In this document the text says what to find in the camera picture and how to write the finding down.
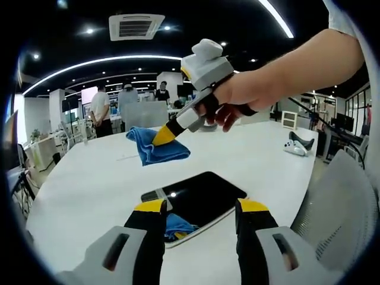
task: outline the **black shirt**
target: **black shirt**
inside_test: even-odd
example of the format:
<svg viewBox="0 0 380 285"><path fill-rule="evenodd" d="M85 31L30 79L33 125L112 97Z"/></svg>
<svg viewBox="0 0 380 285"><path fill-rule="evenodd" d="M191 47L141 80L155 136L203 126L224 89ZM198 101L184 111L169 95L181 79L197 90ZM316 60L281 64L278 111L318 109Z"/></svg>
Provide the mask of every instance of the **black shirt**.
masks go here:
<svg viewBox="0 0 380 285"><path fill-rule="evenodd" d="M159 101L166 101L169 99L169 92L167 90L158 89L154 97Z"/></svg>

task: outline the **human hand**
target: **human hand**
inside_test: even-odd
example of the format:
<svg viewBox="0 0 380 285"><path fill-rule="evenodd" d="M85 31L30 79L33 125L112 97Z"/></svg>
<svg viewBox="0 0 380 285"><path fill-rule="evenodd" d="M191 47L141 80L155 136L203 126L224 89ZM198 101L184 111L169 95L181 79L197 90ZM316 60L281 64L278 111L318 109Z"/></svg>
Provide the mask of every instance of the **human hand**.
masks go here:
<svg viewBox="0 0 380 285"><path fill-rule="evenodd" d="M207 122L215 121L223 126L223 131L230 130L234 122L243 115L234 105L248 104L252 110L263 110L280 100L275 96L268 77L260 69L235 74L214 91L219 105L224 104L216 114L207 114ZM200 115L206 114L205 107L198 106Z"/></svg>

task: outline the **ceiling air conditioner vent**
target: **ceiling air conditioner vent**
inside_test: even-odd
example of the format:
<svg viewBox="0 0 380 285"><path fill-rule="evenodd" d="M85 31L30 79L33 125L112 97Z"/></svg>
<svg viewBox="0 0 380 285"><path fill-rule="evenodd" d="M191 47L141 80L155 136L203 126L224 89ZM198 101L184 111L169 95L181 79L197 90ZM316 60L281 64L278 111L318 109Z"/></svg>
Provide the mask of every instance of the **ceiling air conditioner vent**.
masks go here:
<svg viewBox="0 0 380 285"><path fill-rule="evenodd" d="M109 35L115 40L151 40L165 19L163 15L129 14L109 17Z"/></svg>

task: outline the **tablet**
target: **tablet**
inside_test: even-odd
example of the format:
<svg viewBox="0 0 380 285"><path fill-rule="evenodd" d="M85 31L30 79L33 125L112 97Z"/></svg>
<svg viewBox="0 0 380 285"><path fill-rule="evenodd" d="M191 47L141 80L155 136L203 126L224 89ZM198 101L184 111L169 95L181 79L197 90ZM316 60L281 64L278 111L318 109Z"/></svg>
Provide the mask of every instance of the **tablet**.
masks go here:
<svg viewBox="0 0 380 285"><path fill-rule="evenodd" d="M236 200L246 197L246 192L215 173L204 172L148 192L141 196L141 200L165 199L167 215L174 214L194 227L192 233L165 236L166 248L171 248L225 218L235 209Z"/></svg>

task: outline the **white shirt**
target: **white shirt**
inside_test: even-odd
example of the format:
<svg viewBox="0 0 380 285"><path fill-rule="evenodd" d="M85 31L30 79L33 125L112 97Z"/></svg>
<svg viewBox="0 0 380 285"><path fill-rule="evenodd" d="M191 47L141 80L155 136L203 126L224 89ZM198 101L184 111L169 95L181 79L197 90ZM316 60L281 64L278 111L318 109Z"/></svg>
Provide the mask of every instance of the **white shirt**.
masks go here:
<svg viewBox="0 0 380 285"><path fill-rule="evenodd" d="M369 145L365 158L366 173L378 193L380 192L380 66L363 34L355 23L332 0L324 0L330 12L329 28L349 34L358 39L366 61L372 97L372 121Z"/></svg>
<svg viewBox="0 0 380 285"><path fill-rule="evenodd" d="M105 92L96 93L93 99L91 100L91 111L94 112L94 116L97 121L102 116L103 108L106 105L109 105L108 94ZM111 111L110 111L110 108L108 108L108 112L106 116L104 117L103 121L109 119L110 114L111 114Z"/></svg>
<svg viewBox="0 0 380 285"><path fill-rule="evenodd" d="M137 103L138 93L134 88L131 91L122 90L119 92L118 96L118 111L121 116L123 116L124 106L130 103Z"/></svg>

